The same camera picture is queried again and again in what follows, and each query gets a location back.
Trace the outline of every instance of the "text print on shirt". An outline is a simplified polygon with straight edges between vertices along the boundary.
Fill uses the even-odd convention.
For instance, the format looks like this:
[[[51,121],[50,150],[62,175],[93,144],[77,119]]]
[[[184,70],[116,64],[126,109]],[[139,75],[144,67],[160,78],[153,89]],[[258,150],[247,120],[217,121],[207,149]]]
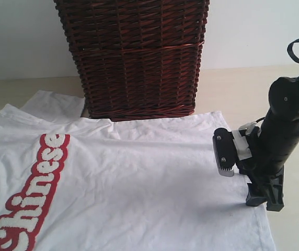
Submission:
[[[6,202],[10,214],[0,216],[0,250],[33,250],[48,214],[67,158],[68,134],[43,134],[37,162],[22,191]]]

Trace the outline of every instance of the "folded t-shirt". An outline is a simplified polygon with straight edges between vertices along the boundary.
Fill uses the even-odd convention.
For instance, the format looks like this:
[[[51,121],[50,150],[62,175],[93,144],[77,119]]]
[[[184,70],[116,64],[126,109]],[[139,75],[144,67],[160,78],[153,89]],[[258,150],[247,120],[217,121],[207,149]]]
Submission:
[[[275,250],[245,177],[218,174],[220,112],[55,121],[0,111],[0,249]]]

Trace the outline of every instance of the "table surface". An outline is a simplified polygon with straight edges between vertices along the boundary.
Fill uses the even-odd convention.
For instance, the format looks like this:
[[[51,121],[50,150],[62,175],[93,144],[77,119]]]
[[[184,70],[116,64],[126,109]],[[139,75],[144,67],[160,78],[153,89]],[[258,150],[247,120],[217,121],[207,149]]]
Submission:
[[[203,70],[195,112],[220,110],[236,129],[265,116],[273,81],[298,75],[299,65]],[[40,89],[83,97],[78,77],[0,81],[0,109],[5,104],[21,107]],[[299,250],[299,145],[286,163],[284,180],[285,207],[279,213],[268,212],[268,218],[278,250]]]

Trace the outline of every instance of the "wicker basket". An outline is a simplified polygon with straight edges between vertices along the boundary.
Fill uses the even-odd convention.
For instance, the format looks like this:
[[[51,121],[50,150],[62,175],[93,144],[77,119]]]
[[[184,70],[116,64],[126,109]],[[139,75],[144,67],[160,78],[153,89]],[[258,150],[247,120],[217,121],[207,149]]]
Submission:
[[[209,0],[54,0],[91,118],[194,112]]]

